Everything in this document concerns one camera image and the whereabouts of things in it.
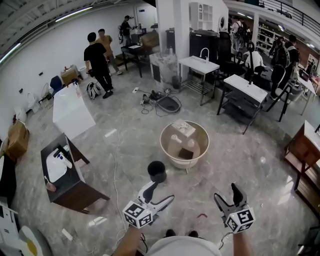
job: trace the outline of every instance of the ceiling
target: ceiling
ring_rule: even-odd
[[[94,10],[133,2],[135,0],[0,0],[0,59],[16,43],[26,42],[53,26],[58,17],[89,6]]]

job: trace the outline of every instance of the cardboard box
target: cardboard box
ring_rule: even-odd
[[[4,155],[6,155],[7,157],[9,157],[14,163],[17,161],[17,159],[15,158],[15,156],[13,154],[11,154],[10,152],[8,152],[8,145],[9,145],[9,138],[6,138],[0,147],[0,158]]]
[[[29,131],[23,122],[18,120],[9,128],[8,139],[6,153],[9,156],[17,159],[28,150]]]

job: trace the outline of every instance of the white shelf unit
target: white shelf unit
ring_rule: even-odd
[[[213,29],[213,7],[199,2],[191,2],[190,26],[193,30]]]
[[[258,42],[260,43],[258,45],[257,43],[257,48],[263,50],[266,54],[270,52],[270,49],[272,47],[273,42],[278,38],[282,37],[282,35],[275,33],[274,31],[271,31],[267,28],[264,28],[262,26],[259,26],[259,31],[258,31]]]

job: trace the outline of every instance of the ceiling light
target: ceiling light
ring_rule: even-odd
[[[72,13],[66,15],[66,16],[63,16],[63,17],[61,17],[61,18],[58,18],[55,22],[59,22],[59,21],[65,19],[65,18],[68,18],[68,17],[72,16],[72,15],[81,13],[81,12],[86,11],[86,10],[89,10],[89,9],[91,9],[92,7],[93,7],[93,6],[90,6],[90,7],[87,7],[87,8],[84,8],[84,9],[77,10],[77,11],[75,11],[75,12],[72,12]]]
[[[6,55],[4,55],[2,57],[2,59],[0,59],[0,64],[15,50],[19,47],[19,45],[21,45],[21,43],[18,43],[15,47],[13,47]]]

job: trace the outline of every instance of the black cylinder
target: black cylinder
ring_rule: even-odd
[[[148,166],[150,179],[155,183],[162,183],[167,178],[166,167],[160,161],[153,161]]]

